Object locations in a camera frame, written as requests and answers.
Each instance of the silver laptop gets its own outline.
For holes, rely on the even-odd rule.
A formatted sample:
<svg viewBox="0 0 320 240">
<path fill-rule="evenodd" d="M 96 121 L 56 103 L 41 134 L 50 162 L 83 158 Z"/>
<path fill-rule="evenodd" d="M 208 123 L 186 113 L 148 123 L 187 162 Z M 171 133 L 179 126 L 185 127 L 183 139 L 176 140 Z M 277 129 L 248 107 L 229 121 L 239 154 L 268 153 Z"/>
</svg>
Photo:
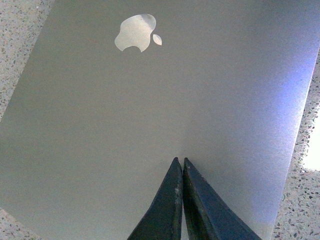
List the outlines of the silver laptop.
<svg viewBox="0 0 320 240">
<path fill-rule="evenodd" d="M 270 239 L 319 14 L 316 0 L 56 0 L 0 123 L 0 205 L 49 240 L 126 240 L 188 157 Z"/>
</svg>

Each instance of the granite countertop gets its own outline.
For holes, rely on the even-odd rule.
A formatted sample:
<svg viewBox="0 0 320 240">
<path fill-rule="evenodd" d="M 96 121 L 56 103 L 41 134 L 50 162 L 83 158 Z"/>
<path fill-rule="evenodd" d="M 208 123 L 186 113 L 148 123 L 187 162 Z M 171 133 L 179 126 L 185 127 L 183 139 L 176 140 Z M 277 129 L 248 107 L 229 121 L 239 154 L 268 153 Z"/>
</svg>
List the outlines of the granite countertop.
<svg viewBox="0 0 320 240">
<path fill-rule="evenodd" d="M 0 119 L 50 12 L 54 0 L 0 1 Z M 273 238 L 320 239 L 320 172 L 305 169 L 302 162 L 313 140 L 320 109 L 320 54 L 315 65 L 289 173 L 283 191 Z M 0 240 L 40 240 L 1 208 Z"/>
</svg>

